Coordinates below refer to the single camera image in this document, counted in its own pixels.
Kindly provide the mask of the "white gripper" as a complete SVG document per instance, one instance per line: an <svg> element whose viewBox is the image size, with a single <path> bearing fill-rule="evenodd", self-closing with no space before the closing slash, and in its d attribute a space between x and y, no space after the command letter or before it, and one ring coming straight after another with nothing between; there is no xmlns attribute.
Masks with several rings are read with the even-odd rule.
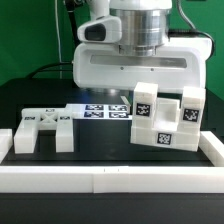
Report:
<svg viewBox="0 0 224 224"><path fill-rule="evenodd" d="M81 88L132 90L139 82L155 83L160 91L203 88L206 60L212 43L208 38L171 38L151 57L124 56L116 44L83 43L74 53L73 79ZM132 100L120 96L132 107Z"/></svg>

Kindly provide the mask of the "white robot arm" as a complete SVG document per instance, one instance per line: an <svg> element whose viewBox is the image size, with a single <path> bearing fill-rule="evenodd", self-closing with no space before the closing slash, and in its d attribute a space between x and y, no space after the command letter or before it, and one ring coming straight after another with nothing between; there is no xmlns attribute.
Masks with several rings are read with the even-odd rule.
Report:
<svg viewBox="0 0 224 224"><path fill-rule="evenodd" d="M132 90L145 82L162 93L204 88L214 40L195 27L169 27L172 3L180 1L65 0L77 44L77 86Z"/></svg>

